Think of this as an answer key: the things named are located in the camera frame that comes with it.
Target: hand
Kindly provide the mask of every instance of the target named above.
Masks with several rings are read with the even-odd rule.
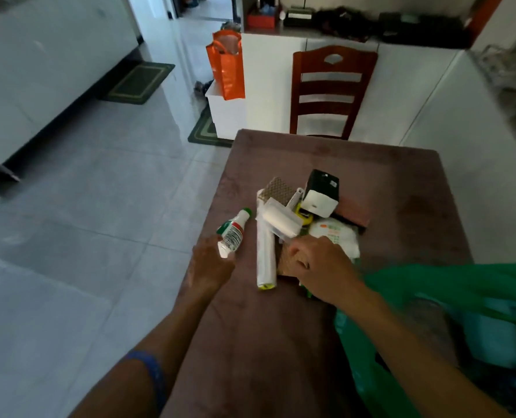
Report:
[[[234,270],[234,253],[228,258],[220,257],[217,242],[219,235],[202,239],[192,248],[192,259],[188,265],[188,287],[202,294],[215,293],[229,280]]]
[[[306,255],[308,265],[298,262],[296,277],[317,298],[344,309],[369,291],[341,246],[326,236],[294,238],[289,254],[294,256],[299,251]]]

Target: orange shopping bag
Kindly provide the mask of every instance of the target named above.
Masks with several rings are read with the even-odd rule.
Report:
[[[213,34],[213,42],[206,46],[206,50],[213,77],[223,98],[244,98],[245,74],[242,69],[240,34],[233,30],[220,30]]]

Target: bracelet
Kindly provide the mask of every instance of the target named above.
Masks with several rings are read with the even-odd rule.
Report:
[[[130,351],[123,359],[137,359],[142,361],[145,365],[154,385],[155,398],[157,400],[157,413],[161,414],[161,411],[165,407],[167,396],[165,394],[165,377],[156,358],[144,351]]]

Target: wooden chair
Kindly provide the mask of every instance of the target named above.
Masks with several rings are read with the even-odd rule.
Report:
[[[335,63],[330,62],[328,56],[331,55],[339,55],[339,61]],[[370,82],[370,77],[372,76],[377,60],[378,54],[375,52],[359,51],[341,46],[329,46],[312,51],[299,51],[294,53],[291,89],[291,126],[289,132],[296,134],[299,116],[317,113],[337,114],[347,116],[343,134],[340,138],[329,135],[314,136],[349,140],[352,126],[355,124],[360,104],[366,93],[366,88]],[[301,81],[303,73],[317,72],[360,73],[362,76],[359,82],[335,80]],[[301,95],[317,94],[351,95],[354,99],[353,102],[300,102]]]

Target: floor mat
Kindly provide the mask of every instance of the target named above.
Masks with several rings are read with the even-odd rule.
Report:
[[[143,104],[175,68],[174,64],[142,62],[117,83],[102,100]]]
[[[206,106],[200,118],[192,129],[188,141],[194,144],[215,145],[216,147],[228,147],[233,145],[231,139],[221,139],[217,137],[216,126],[213,124],[212,112],[209,111],[209,105]]]

